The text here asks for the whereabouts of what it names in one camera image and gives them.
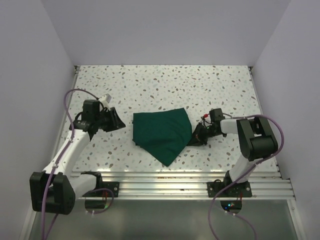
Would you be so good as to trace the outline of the green surgical drape cloth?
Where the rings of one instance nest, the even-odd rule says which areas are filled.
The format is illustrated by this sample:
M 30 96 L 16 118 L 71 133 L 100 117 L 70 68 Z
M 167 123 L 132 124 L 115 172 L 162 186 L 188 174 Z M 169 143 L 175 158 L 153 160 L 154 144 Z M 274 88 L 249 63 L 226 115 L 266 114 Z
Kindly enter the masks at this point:
M 192 125 L 184 108 L 133 114 L 132 140 L 169 167 L 192 138 Z

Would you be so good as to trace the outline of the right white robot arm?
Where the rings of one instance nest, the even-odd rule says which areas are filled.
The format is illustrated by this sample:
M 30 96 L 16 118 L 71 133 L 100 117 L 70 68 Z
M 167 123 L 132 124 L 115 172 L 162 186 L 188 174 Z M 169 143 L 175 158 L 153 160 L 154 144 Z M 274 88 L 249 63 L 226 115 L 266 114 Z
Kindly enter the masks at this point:
M 235 196 L 242 183 L 248 181 L 260 161 L 275 155 L 279 150 L 278 141 L 269 124 L 268 118 L 258 114 L 247 117 L 226 118 L 222 109 L 216 108 L 201 117 L 196 125 L 188 146 L 203 146 L 208 139 L 234 134 L 238 136 L 240 156 L 223 179 L 223 192 Z

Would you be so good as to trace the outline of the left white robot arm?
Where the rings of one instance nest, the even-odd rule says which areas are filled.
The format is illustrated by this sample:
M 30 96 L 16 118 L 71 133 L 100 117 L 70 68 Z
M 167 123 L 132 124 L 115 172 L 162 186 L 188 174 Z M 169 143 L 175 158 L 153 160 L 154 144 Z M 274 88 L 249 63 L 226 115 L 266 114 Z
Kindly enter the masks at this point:
M 83 196 L 115 194 L 107 188 L 98 171 L 83 171 L 70 179 L 76 161 L 102 130 L 106 133 L 125 128 L 116 109 L 109 107 L 107 96 L 85 100 L 82 111 L 71 119 L 69 132 L 53 160 L 41 171 L 33 172 L 29 179 L 32 209 L 36 212 L 68 215 L 75 201 Z

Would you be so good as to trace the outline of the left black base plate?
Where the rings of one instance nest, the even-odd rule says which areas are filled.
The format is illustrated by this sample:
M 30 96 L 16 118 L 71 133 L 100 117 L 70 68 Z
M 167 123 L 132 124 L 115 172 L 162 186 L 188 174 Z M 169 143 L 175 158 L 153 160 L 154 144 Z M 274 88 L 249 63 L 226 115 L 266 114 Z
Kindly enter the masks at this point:
M 103 181 L 94 190 L 83 195 L 83 197 L 114 197 L 119 196 L 120 183 L 117 181 Z

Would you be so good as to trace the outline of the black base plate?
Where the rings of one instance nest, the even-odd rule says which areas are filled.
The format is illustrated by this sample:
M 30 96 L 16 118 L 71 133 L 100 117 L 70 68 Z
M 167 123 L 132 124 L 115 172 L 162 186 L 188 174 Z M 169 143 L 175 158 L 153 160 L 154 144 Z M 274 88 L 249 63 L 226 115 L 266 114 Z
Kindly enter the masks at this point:
M 103 181 L 94 190 L 83 195 L 83 197 L 114 197 L 119 196 L 120 183 L 117 181 Z
M 209 198 L 214 198 L 218 192 L 227 187 L 227 181 L 216 179 L 206 183 Z M 234 183 L 229 188 L 223 190 L 218 198 L 251 198 L 253 196 L 249 181 Z

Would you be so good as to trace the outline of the aluminium frame rail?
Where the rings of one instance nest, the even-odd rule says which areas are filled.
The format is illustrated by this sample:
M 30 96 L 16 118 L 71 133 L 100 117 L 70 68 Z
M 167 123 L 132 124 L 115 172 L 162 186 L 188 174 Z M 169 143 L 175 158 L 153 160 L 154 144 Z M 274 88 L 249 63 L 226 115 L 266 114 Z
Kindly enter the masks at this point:
M 252 172 L 249 179 L 252 197 L 208 197 L 207 182 L 224 181 L 225 172 L 112 172 L 101 171 L 103 182 L 119 182 L 116 200 L 293 200 L 289 180 L 278 172 Z M 74 180 L 81 172 L 72 171 Z

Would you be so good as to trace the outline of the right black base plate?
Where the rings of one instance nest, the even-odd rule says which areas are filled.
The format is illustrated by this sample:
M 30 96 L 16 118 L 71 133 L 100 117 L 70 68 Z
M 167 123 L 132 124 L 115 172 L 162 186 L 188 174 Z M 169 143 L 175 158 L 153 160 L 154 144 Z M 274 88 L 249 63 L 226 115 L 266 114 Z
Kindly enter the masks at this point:
M 216 179 L 206 183 L 209 198 L 214 198 L 218 192 L 227 187 L 227 181 Z M 253 196 L 249 181 L 234 183 L 229 188 L 223 190 L 218 198 L 251 198 Z

